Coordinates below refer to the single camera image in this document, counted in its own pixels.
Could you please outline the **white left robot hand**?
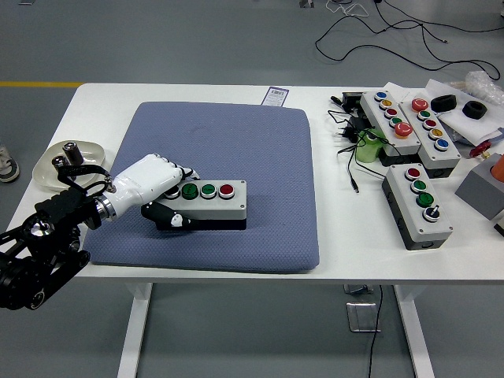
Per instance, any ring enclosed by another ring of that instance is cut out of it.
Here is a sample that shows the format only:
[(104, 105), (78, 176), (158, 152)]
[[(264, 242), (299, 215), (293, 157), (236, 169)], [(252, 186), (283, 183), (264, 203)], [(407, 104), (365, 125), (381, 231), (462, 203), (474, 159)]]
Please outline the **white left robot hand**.
[(101, 218), (114, 221), (132, 206), (139, 206), (148, 220), (168, 228), (189, 228), (195, 222), (175, 210), (156, 202), (163, 194), (174, 195), (186, 178), (197, 180), (199, 175), (157, 154), (144, 158), (119, 173), (111, 188), (97, 201)]

